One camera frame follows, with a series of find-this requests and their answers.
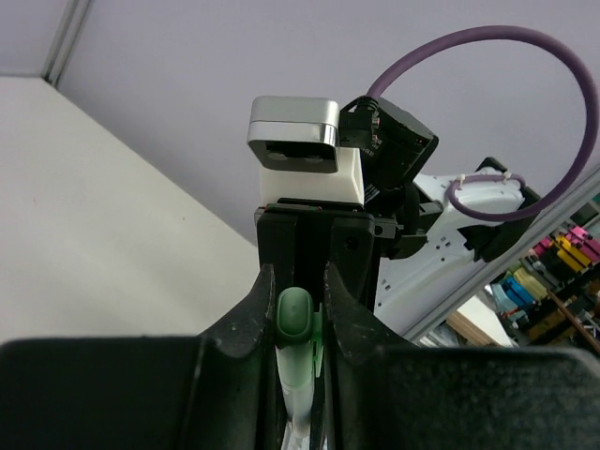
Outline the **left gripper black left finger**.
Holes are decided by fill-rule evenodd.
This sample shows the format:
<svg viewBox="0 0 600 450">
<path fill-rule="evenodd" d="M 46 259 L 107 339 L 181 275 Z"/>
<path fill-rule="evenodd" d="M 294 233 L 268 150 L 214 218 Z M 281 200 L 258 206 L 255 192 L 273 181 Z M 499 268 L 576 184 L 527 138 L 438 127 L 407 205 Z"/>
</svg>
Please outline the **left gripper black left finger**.
<svg viewBox="0 0 600 450">
<path fill-rule="evenodd" d="M 197 336 L 1 347 L 5 449 L 273 449 L 275 275 Z"/>
</svg>

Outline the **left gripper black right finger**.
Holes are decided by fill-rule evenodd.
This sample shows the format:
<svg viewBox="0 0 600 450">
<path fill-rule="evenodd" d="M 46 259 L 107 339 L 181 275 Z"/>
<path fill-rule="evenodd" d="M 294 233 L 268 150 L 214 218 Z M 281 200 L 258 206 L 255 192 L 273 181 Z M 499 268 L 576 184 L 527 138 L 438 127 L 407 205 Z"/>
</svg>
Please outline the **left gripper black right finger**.
<svg viewBox="0 0 600 450">
<path fill-rule="evenodd" d="M 595 449 L 599 362 L 552 347 L 412 345 L 324 274 L 332 449 Z"/>
</svg>

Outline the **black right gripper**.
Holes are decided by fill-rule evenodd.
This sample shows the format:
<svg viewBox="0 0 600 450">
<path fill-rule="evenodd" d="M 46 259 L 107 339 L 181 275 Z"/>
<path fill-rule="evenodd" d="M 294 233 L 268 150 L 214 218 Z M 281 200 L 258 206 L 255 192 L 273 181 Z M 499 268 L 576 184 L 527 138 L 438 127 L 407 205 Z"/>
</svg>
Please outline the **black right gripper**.
<svg viewBox="0 0 600 450">
<path fill-rule="evenodd" d="M 393 219 L 357 203 L 286 198 L 257 208 L 254 218 L 259 261 L 273 266 L 277 293 L 303 288 L 320 304 L 333 264 L 353 298 L 374 310 L 382 250 L 396 239 Z"/>
</svg>

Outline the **pale green pen cap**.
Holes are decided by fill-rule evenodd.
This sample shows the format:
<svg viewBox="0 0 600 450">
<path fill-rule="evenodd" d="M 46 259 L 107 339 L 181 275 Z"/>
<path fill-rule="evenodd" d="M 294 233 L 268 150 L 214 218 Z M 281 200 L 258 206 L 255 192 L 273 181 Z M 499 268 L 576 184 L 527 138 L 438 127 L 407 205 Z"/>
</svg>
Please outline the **pale green pen cap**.
<svg viewBox="0 0 600 450">
<path fill-rule="evenodd" d="M 307 290 L 290 287 L 277 298 L 276 347 L 283 350 L 306 344 L 310 347 L 314 376 L 319 378 L 323 365 L 323 307 L 315 309 Z"/>
</svg>

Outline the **translucent green highlighter pen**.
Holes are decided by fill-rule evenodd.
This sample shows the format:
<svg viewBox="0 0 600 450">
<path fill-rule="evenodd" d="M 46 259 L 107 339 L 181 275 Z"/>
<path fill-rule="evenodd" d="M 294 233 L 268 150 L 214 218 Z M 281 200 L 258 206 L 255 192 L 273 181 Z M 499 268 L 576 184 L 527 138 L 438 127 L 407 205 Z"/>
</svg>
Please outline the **translucent green highlighter pen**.
<svg viewBox="0 0 600 450">
<path fill-rule="evenodd" d="M 292 434 L 309 435 L 314 394 L 313 348 L 310 343 L 276 348 L 277 370 Z"/>
</svg>

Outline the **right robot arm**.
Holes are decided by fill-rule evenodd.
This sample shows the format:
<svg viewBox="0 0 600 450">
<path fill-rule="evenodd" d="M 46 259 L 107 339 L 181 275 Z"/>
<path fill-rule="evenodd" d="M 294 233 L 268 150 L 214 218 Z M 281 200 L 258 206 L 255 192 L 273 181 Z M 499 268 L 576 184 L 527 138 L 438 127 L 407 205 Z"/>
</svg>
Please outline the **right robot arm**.
<svg viewBox="0 0 600 450">
<path fill-rule="evenodd" d="M 334 265 L 347 290 L 414 339 L 458 305 L 453 292 L 529 228 L 508 222 L 536 194 L 492 158 L 425 175 L 437 136 L 384 98 L 257 97 L 247 145 L 261 164 L 259 259 L 278 290 L 316 303 Z"/>
</svg>

